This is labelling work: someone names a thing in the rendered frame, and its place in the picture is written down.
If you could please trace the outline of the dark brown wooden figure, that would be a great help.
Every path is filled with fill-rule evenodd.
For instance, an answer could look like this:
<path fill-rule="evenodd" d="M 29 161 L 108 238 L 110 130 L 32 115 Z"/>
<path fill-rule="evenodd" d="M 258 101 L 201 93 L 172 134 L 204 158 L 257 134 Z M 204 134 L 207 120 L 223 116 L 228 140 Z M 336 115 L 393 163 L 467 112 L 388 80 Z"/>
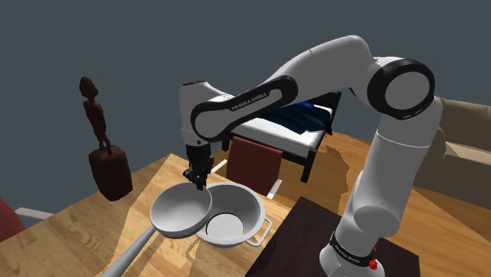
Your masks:
<path fill-rule="evenodd" d="M 95 101 L 98 89 L 93 81 L 86 76 L 82 77 L 79 91 L 87 99 L 83 102 L 83 108 L 98 140 L 98 148 L 88 155 L 94 181 L 107 200 L 118 201 L 133 189 L 126 153 L 114 146 L 106 134 L 104 112 Z"/>

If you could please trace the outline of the brown sofa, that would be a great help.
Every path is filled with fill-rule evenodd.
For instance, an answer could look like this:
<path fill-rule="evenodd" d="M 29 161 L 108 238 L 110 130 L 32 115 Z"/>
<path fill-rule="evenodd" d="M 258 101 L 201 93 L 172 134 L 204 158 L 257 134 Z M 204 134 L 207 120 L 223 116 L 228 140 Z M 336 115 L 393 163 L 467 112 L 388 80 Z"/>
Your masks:
<path fill-rule="evenodd" d="M 491 106 L 441 103 L 441 121 L 414 186 L 491 209 Z"/>

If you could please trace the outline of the dark robot stand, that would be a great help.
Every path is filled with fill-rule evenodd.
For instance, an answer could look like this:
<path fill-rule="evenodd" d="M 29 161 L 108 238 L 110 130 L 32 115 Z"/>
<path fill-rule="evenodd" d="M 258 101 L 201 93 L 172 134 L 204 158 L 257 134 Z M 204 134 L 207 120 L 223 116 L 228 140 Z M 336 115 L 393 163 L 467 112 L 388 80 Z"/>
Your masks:
<path fill-rule="evenodd" d="M 327 277 L 319 262 L 341 217 L 307 198 L 299 198 L 245 277 Z M 386 277 L 421 277 L 419 257 L 384 239 L 375 257 Z"/>

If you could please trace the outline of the black bed with blue blanket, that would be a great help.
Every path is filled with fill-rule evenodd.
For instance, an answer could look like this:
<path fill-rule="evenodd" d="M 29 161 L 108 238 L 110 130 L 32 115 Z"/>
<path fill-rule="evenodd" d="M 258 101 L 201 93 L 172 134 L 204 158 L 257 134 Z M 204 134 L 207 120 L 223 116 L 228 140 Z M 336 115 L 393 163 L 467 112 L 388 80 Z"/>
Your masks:
<path fill-rule="evenodd" d="M 304 167 L 301 181 L 308 182 L 317 150 L 326 131 L 305 131 L 297 134 L 279 124 L 255 118 L 236 127 L 228 138 L 221 142 L 223 151 L 228 151 L 234 136 L 283 152 L 282 158 Z"/>

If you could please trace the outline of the grey frying pan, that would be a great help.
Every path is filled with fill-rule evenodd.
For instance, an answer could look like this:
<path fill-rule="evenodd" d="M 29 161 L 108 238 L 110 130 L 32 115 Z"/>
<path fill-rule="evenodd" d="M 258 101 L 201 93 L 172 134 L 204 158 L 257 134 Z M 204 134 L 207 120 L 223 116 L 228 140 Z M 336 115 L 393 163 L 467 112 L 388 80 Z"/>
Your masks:
<path fill-rule="evenodd" d="M 169 187 L 151 205 L 151 225 L 102 277 L 121 277 L 155 232 L 172 239 L 194 235 L 208 222 L 211 208 L 212 195 L 207 188 L 199 190 L 194 183 L 189 182 Z"/>

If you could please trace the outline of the red chair with white frame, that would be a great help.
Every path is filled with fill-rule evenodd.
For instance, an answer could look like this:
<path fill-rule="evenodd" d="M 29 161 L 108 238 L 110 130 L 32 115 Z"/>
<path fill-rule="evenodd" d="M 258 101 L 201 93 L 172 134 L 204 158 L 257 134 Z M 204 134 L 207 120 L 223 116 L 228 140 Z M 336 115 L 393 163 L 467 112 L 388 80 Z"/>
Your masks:
<path fill-rule="evenodd" d="M 279 179 L 281 161 L 281 150 L 234 136 L 228 158 L 215 165 L 212 173 L 226 166 L 227 179 L 273 199 L 282 183 Z"/>
<path fill-rule="evenodd" d="M 0 198 L 0 242 L 25 230 L 20 216 L 45 220 L 52 215 L 53 213 L 35 209 L 18 208 L 13 210 Z"/>

